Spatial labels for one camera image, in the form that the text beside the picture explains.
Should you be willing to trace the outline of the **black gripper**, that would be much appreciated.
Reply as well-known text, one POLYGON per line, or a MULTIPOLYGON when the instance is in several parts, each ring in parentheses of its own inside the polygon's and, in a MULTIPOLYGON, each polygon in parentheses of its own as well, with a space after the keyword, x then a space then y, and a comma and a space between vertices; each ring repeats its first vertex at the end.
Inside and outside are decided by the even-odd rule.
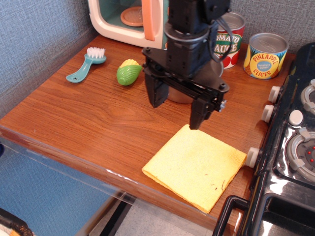
POLYGON ((145 85, 153 108, 163 104, 169 96, 169 86, 193 99, 189 127, 200 128, 213 111, 226 106, 224 94, 229 86, 220 76, 210 77, 210 61, 222 62, 214 53, 218 27, 225 21, 212 21, 196 33, 179 31, 166 23, 164 32, 167 49, 144 48, 145 85))

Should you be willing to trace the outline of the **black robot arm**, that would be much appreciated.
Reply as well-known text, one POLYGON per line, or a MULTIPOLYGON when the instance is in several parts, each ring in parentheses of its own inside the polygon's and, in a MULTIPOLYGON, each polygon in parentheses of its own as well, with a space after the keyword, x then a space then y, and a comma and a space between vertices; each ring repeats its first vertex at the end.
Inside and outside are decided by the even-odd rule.
POLYGON ((214 53, 218 28, 230 37, 232 30, 223 15, 230 11, 228 0, 171 0, 164 26, 167 49, 143 48, 145 84, 151 105, 160 106, 169 95, 169 88, 191 97, 189 126, 200 127, 213 111, 225 106, 224 94, 229 86, 213 73, 212 63, 222 62, 214 53))

